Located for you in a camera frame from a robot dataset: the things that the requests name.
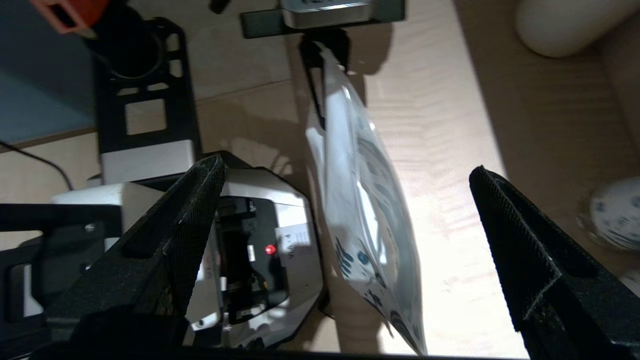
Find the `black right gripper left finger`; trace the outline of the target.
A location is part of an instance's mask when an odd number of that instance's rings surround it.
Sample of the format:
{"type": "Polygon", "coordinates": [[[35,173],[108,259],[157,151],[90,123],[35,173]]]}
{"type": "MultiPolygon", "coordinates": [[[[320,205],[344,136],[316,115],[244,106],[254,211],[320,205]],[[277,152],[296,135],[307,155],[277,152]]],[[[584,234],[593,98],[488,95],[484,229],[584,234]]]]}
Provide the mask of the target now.
{"type": "Polygon", "coordinates": [[[186,310],[227,178],[221,155],[195,163],[46,310],[54,342],[180,347],[186,310]]]}

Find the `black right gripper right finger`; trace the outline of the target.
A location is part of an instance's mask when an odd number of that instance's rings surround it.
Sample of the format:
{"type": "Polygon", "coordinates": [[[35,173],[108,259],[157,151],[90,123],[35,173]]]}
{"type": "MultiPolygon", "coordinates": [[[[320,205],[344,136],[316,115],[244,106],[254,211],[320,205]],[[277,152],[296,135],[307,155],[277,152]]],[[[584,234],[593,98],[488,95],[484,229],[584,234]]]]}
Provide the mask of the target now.
{"type": "Polygon", "coordinates": [[[498,173],[471,195],[514,330],[531,360],[637,360],[640,300],[498,173]]]}

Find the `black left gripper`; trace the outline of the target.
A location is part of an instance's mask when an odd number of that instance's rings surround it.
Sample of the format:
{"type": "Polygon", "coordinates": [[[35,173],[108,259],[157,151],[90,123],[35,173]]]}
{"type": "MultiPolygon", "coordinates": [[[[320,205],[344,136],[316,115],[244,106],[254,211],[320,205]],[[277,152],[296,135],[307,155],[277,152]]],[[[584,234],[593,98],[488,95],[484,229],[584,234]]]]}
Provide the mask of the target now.
{"type": "MultiPolygon", "coordinates": [[[[299,34],[325,28],[402,22],[406,19],[404,0],[281,0],[272,9],[240,14],[246,39],[299,34]]],[[[325,46],[349,72],[351,40],[345,30],[327,30],[325,46]]],[[[322,130],[326,130],[325,61],[321,48],[311,39],[302,39],[299,54],[313,109],[322,130]]]]}

